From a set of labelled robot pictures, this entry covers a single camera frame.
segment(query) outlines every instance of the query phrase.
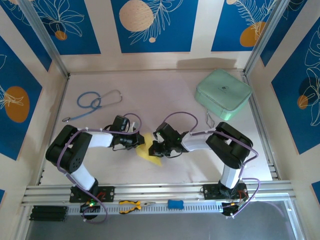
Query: mint green case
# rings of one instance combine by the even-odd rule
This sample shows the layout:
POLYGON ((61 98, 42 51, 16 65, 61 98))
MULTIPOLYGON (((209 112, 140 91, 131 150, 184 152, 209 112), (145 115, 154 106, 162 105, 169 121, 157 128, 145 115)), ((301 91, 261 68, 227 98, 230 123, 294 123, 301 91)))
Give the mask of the mint green case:
POLYGON ((249 85, 226 71, 217 69, 197 85, 195 99, 227 121, 244 107, 251 93, 249 85))

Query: blue eraser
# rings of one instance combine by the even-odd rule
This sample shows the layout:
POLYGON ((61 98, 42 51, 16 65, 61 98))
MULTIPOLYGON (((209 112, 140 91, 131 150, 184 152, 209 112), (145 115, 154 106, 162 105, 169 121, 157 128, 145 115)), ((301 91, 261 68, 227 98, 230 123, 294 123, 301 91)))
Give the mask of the blue eraser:
POLYGON ((184 201, 168 200, 168 209, 184 209, 184 201))

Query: white table surface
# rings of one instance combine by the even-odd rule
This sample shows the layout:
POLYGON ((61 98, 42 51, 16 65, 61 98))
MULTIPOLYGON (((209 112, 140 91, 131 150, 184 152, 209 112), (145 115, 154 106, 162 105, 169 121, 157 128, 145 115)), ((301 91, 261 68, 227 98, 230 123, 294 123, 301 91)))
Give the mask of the white table surface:
MULTIPOLYGON (((210 74, 212 70, 159 70, 159 71, 127 71, 99 74, 71 75, 63 105, 58 116, 54 137, 61 129, 70 124, 77 128, 104 128, 112 124, 116 115, 126 113, 138 114, 142 119, 141 133, 152 133, 170 113, 186 111, 194 114, 198 127, 194 131, 207 130, 206 111, 194 98, 197 84, 210 74), (77 98, 87 91, 104 93, 118 89, 123 101, 106 107, 92 114, 69 123, 62 122, 66 117, 75 117, 86 113, 87 109, 77 106, 77 98)), ((238 70, 230 70, 230 74, 241 80, 238 70)), ((93 95, 81 99, 87 105, 93 95)), ((102 99, 101 105, 114 101, 114 97, 102 99)), ((217 125, 221 119, 211 114, 217 125)), ((180 133, 189 131, 195 120, 186 114, 177 114, 167 121, 180 133)), ((246 106, 230 121, 230 125, 249 137, 259 157, 249 163, 243 177, 254 177, 261 181, 271 181, 266 156, 254 121, 250 105, 246 106)), ((197 150, 184 153, 182 156, 168 159, 162 158, 162 166, 147 161, 136 154, 135 149, 112 151, 111 148, 89 148, 84 164, 100 184, 166 184, 217 182, 224 164, 211 150, 197 150)), ((46 161, 42 185, 70 184, 55 166, 46 161)))

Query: yellow sponge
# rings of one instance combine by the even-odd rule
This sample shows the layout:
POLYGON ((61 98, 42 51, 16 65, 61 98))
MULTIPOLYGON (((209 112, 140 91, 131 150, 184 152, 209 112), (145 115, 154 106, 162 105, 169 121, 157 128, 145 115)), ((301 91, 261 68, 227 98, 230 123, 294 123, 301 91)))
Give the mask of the yellow sponge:
POLYGON ((135 151, 136 154, 160 167, 162 167, 162 163, 161 163, 161 158, 157 157, 157 156, 149 156, 149 148, 152 145, 154 136, 148 132, 146 134, 143 135, 144 137, 144 144, 138 146, 135 151))

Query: pliers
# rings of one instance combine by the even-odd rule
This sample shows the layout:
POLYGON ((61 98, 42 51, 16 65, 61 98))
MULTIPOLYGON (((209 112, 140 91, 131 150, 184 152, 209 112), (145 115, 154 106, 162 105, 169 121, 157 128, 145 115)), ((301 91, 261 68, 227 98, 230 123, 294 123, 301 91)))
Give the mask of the pliers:
POLYGON ((135 210, 141 210, 142 207, 146 207, 146 206, 149 206, 149 205, 152 205, 152 204, 155 204, 155 203, 156 202, 154 202, 154 201, 144 201, 144 202, 141 202, 141 201, 129 201, 129 200, 119 201, 120 205, 122 205, 122 204, 133 204, 133 205, 135 205, 131 209, 129 209, 127 211, 120 211, 119 213, 120 214, 128 214, 128 213, 131 213, 131 212, 133 212, 135 210))

